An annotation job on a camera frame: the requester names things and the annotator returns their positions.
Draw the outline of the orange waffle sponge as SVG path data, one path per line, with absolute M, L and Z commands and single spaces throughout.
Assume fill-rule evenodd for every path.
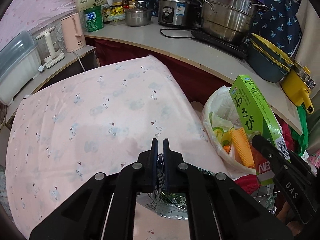
M 244 128 L 233 128 L 229 133 L 232 139 L 232 143 L 243 165 L 248 168 L 254 168 L 253 155 Z

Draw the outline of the green wasabi box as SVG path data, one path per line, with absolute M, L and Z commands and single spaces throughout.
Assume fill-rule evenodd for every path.
M 252 138 L 255 135 L 262 135 L 289 161 L 289 151 L 282 129 L 253 79 L 248 75 L 239 75 L 229 93 L 246 132 L 249 145 L 252 146 Z

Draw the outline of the green foil pouch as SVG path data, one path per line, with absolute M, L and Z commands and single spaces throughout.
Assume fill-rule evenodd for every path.
M 151 208 L 172 219 L 213 219 L 209 184 L 215 173 L 183 160 L 180 153 L 167 150 L 156 155 L 145 176 L 151 183 Z

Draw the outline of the orange plastic bag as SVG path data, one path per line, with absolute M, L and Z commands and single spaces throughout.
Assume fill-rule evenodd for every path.
M 231 146 L 225 145 L 225 146 L 223 146 L 223 149 L 225 150 L 226 153 L 229 153 L 231 150 Z

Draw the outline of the yellow green snack bag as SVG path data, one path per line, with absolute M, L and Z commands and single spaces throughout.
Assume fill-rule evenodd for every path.
M 219 117 L 214 112 L 209 113 L 209 121 L 212 131 L 222 148 L 225 145 L 229 145 L 232 148 L 232 139 L 229 132 L 233 128 L 241 128 L 240 123 L 236 122 L 234 124 L 229 120 Z

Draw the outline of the trash bin with white liner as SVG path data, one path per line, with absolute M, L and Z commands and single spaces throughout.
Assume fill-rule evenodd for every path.
M 255 167 L 246 167 L 236 151 L 230 131 L 242 128 L 239 115 L 229 94 L 229 87 L 222 86 L 207 100 L 200 120 L 218 156 L 225 164 L 229 176 L 237 180 L 246 175 L 255 175 Z

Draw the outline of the yellow pot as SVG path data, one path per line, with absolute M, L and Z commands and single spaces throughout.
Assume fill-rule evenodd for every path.
M 316 83 L 313 81 L 310 73 L 310 70 L 306 66 L 294 59 L 289 74 L 280 83 L 289 100 L 297 107 L 304 104 L 308 114 L 312 114 L 315 110 L 310 99 L 310 94 Z

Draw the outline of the pink patterned tablecloth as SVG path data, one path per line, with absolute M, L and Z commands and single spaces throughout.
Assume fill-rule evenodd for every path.
M 28 237 L 97 172 L 114 174 L 169 140 L 186 162 L 227 169 L 168 68 L 153 56 L 67 78 L 22 100 L 5 175 L 17 228 Z

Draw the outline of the stacked teal yellow basins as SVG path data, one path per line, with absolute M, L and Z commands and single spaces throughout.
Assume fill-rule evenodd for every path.
M 254 33 L 249 39 L 247 62 L 262 79 L 271 83 L 282 80 L 293 66 L 285 52 Z

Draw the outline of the black induction cooktop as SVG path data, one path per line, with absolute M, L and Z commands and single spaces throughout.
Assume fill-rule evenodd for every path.
M 213 37 L 203 31 L 201 28 L 196 28 L 191 31 L 191 35 L 197 41 L 203 42 L 206 45 L 217 48 L 225 53 L 228 53 L 240 60 L 244 60 L 247 57 L 246 49 L 240 45 L 234 45 L 230 42 L 223 41 L 219 38 Z

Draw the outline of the large steel steamer pot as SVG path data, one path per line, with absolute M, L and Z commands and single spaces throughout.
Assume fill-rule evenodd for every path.
M 226 42 L 248 35 L 259 11 L 269 7 L 254 0 L 193 0 L 201 5 L 201 28 Z

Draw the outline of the white dish box grey lid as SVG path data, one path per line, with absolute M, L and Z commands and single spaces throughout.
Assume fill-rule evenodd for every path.
M 1 103 L 11 104 L 16 94 L 39 74 L 40 65 L 40 55 L 31 34 L 20 32 L 1 50 Z

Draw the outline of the white glass electric kettle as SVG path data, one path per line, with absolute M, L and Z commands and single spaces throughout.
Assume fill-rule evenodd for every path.
M 34 38 L 43 64 L 51 68 L 65 58 L 63 48 L 57 39 L 55 28 L 47 28 Z

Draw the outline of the pink electric kettle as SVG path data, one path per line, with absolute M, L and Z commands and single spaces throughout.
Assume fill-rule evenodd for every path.
M 83 48 L 86 45 L 86 41 L 82 31 L 79 13 L 69 15 L 60 22 L 66 51 L 72 53 L 73 51 Z

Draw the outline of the silver rice cooker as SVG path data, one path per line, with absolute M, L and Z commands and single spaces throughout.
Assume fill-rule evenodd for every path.
M 194 12 L 193 0 L 158 0 L 158 22 L 161 25 L 190 28 Z

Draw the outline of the green tin can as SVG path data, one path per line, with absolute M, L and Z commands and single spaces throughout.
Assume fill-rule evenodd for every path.
M 103 15 L 101 6 L 92 7 L 84 10 L 85 24 L 88 32 L 103 29 Z

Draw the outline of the small steel pot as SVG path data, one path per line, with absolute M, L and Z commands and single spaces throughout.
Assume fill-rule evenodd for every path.
M 151 22 L 152 10 L 150 8 L 136 7 L 125 11 L 125 23 L 129 27 L 141 27 Z

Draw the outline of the yellow label jar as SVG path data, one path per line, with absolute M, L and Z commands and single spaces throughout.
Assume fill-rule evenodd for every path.
M 121 2 L 114 2 L 111 6 L 111 16 L 118 16 L 124 14 L 123 4 Z

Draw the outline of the dark sauce bottle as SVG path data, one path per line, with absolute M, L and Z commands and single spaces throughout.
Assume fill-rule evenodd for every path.
M 122 1 L 122 7 L 124 9 L 129 9 L 129 1 L 128 0 L 123 0 Z

